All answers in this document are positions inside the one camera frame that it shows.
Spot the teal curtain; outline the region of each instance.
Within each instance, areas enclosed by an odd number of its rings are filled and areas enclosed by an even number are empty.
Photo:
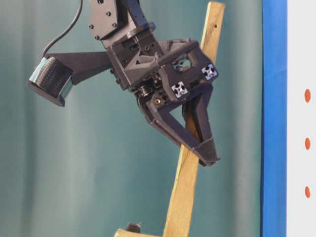
[[[260,234],[262,7],[227,4],[209,106],[218,154],[199,168],[191,236]],[[200,40],[207,0],[143,0],[159,40]],[[128,222],[161,236],[179,149],[146,124],[108,72],[58,108],[25,87],[79,1],[4,1],[0,9],[0,237],[113,236]],[[89,5],[51,52],[104,50]]]

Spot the wooden beam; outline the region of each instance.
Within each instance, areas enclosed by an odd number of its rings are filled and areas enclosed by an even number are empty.
[[[201,48],[213,63],[216,62],[224,10],[225,5],[218,2],[210,2],[207,7]],[[197,137],[192,116],[189,117],[186,128]],[[189,236],[198,161],[199,159],[194,153],[185,146],[181,146],[163,237]]]

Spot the blue frame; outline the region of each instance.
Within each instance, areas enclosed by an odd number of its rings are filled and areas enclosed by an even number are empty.
[[[263,0],[261,236],[286,237],[287,0]]]

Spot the bolt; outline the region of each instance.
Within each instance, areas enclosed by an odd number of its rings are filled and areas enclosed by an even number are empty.
[[[161,103],[161,100],[160,100],[160,99],[156,99],[156,100],[155,100],[155,103],[156,103],[157,105],[159,105],[159,104]]]

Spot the black cable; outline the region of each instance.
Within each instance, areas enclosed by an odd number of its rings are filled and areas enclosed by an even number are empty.
[[[76,22],[78,21],[81,11],[82,11],[82,2],[83,0],[80,0],[80,4],[79,4],[79,8],[78,11],[76,13],[75,18],[73,19],[72,23],[69,25],[69,27],[63,32],[61,33],[58,37],[56,37],[52,42],[50,42],[46,48],[43,51],[43,55],[42,58],[45,56],[45,54],[50,50],[50,48],[56,44],[62,37],[64,37],[66,34],[68,34],[68,32],[74,27],[74,25],[76,24]]]

